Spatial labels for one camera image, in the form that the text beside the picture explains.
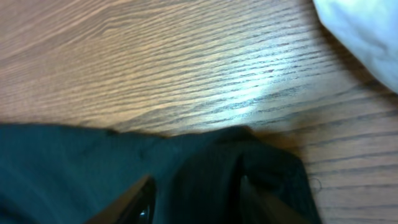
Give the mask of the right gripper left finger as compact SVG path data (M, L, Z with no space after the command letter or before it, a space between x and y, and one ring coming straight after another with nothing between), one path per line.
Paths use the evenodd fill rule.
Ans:
M146 175L85 223L152 224L155 196L155 180Z

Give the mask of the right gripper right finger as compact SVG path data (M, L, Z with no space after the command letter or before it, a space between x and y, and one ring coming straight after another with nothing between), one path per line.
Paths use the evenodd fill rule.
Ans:
M241 178L239 209L244 224L310 224L276 196L252 184L247 176Z

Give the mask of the black t-shirt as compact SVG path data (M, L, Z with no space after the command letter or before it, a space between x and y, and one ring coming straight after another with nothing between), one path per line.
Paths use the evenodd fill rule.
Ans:
M310 223L321 221L302 161L242 127L162 138L1 126L2 223L85 223L146 175L156 185L152 223L243 223L244 176Z

